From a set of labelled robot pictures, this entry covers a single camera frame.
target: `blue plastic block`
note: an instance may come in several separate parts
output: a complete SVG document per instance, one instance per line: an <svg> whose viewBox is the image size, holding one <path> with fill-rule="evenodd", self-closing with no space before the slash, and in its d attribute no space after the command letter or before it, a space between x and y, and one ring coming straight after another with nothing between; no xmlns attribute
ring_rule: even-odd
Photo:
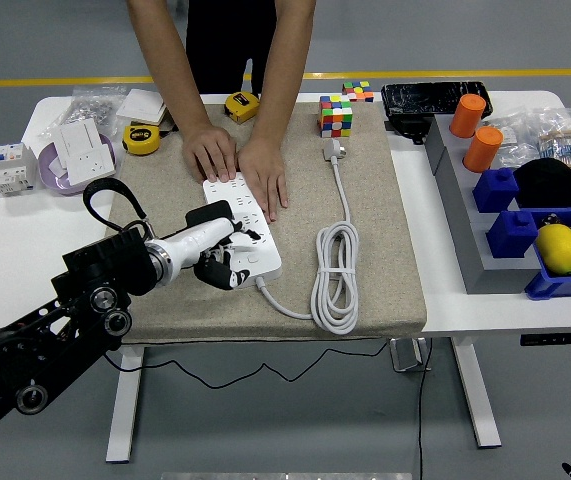
<svg viewBox="0 0 571 480"><path fill-rule="evenodd" d="M506 210L518 193L518 185L509 168L485 170L472 190L480 213L498 213Z"/></svg>
<svg viewBox="0 0 571 480"><path fill-rule="evenodd" d="M494 258L523 258L537 236L530 212L503 211L487 232L487 242Z"/></svg>

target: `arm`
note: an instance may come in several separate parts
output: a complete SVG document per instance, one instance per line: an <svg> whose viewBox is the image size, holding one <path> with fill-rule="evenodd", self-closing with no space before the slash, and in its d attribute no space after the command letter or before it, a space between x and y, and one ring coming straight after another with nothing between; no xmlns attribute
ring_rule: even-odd
<svg viewBox="0 0 571 480"><path fill-rule="evenodd" d="M207 116L166 1L128 0L127 8L154 83L183 135L192 175L205 179L200 166L211 181L217 173L223 181L234 178L236 143Z"/></svg>
<svg viewBox="0 0 571 480"><path fill-rule="evenodd" d="M269 52L261 107L239 166L268 220L288 205L281 143L296 103L312 36L315 0L276 0L276 32Z"/></svg>

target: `table leg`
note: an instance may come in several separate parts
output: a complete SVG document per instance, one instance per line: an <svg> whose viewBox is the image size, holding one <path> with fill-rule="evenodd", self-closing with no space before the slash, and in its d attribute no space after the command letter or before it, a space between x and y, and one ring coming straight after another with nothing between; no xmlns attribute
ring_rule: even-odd
<svg viewBox="0 0 571 480"><path fill-rule="evenodd" d="M467 406L474 425L476 443L479 448L500 447L501 439L498 435L492 406L489 403L485 382L474 350L475 339L472 337L452 337L451 340L467 398Z"/></svg>
<svg viewBox="0 0 571 480"><path fill-rule="evenodd" d="M122 368L131 370L143 365L145 347L123 346L119 351L123 355ZM129 463L141 372L142 370L121 372L118 377L114 416L105 458L108 463Z"/></svg>

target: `beige fabric pad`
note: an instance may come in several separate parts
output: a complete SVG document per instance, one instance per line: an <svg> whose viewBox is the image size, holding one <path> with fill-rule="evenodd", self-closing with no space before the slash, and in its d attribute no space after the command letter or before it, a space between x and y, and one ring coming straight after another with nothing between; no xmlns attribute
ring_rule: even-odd
<svg viewBox="0 0 571 480"><path fill-rule="evenodd" d="M236 125L223 115L221 105L207 109L212 122L224 126L239 147L247 142L253 119ZM340 162L341 178L360 237L359 319L351 337L416 334L427 312L383 118L373 104L356 103L353 109L352 134L340 139L347 150ZM281 208L270 226L283 272L268 289L299 313L310 311L316 234L343 220L332 168L322 155L325 139L318 134L317 112L314 103L295 107L282 148L290 206ZM183 228L185 213L204 204L202 187L190 177L181 147L180 134L171 134L152 155L128 155L121 172L159 236ZM110 220L125 225L136 216L123 197L116 197ZM255 287L217 290L198 281L191 270L171 285L132 300L134 326L127 343L337 338L311 320L276 312Z"/></svg>

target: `white power strip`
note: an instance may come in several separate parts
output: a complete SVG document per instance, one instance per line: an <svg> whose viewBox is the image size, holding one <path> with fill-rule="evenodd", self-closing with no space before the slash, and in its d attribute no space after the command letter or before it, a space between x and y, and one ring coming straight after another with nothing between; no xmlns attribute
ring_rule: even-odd
<svg viewBox="0 0 571 480"><path fill-rule="evenodd" d="M282 261L278 253L269 226L258 206L254 195L245 184L243 174L237 173L234 180L203 183L205 200L214 203L226 200L232 207L234 220L243 222L246 229L260 235L260 240L254 240L244 233L233 233L230 236L233 253L230 268L235 271L249 270L249 277L239 288L256 285L256 277L263 277L266 282L281 276Z"/></svg>

